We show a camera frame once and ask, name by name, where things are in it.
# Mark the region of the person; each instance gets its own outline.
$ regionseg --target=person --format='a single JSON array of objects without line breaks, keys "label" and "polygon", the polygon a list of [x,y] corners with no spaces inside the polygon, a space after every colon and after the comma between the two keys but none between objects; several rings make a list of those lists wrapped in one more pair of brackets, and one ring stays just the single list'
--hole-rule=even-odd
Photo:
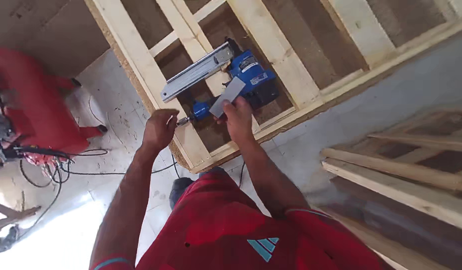
[{"label": "person", "polygon": [[[271,217],[262,214],[222,169],[195,182],[175,181],[170,199],[177,202],[171,203],[168,221],[136,269],[387,269],[339,222],[313,210],[270,160],[254,139],[252,109],[246,100],[238,97],[234,104],[223,105],[227,120],[218,122],[227,124]],[[177,114],[160,109],[147,121],[143,143],[98,231],[91,270],[135,269],[152,164],[171,142]]]}]

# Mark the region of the hand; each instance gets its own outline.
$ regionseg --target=hand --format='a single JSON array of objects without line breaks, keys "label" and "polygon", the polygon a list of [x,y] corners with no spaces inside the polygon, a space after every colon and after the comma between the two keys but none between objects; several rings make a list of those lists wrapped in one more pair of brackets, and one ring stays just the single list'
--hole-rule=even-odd
[{"label": "hand", "polygon": [[223,110],[227,120],[218,119],[218,123],[226,122],[231,140],[241,148],[250,142],[255,142],[251,128],[252,108],[242,96],[239,96],[234,103],[235,105],[229,100],[223,101]]},{"label": "hand", "polygon": [[175,109],[159,109],[153,112],[146,122],[141,148],[158,154],[168,146],[173,139],[178,113]]}]

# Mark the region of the red shirt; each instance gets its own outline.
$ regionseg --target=red shirt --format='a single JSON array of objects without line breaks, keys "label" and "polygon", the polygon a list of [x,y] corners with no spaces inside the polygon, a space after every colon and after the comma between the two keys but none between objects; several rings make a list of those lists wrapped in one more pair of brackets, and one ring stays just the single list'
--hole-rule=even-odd
[{"label": "red shirt", "polygon": [[[190,185],[136,270],[376,270],[384,264],[325,213],[290,208],[265,216],[227,175],[212,172]],[[94,270],[131,270],[113,256]]]}]

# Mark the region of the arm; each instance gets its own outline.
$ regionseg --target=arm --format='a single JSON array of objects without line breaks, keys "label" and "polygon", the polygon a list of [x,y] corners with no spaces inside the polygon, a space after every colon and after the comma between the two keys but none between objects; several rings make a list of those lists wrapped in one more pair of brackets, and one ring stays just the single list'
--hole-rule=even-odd
[{"label": "arm", "polygon": [[283,174],[256,142],[251,129],[251,106],[238,97],[233,106],[225,101],[228,131],[238,145],[259,199],[274,218],[283,218],[289,207],[309,209],[300,190]]},{"label": "arm", "polygon": [[150,195],[152,165],[173,138],[177,114],[174,109],[157,110],[146,122],[143,143],[136,151],[98,230],[90,268],[115,257],[124,258],[134,266]]}]

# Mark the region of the logo on shirt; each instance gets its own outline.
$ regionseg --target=logo on shirt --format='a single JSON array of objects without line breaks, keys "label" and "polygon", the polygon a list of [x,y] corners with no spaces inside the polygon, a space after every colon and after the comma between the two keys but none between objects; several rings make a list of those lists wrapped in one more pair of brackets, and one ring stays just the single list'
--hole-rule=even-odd
[{"label": "logo on shirt", "polygon": [[279,238],[273,237],[260,240],[248,240],[248,243],[259,255],[261,255],[261,257],[263,257],[264,261],[268,262],[273,256],[273,251],[278,241]]}]

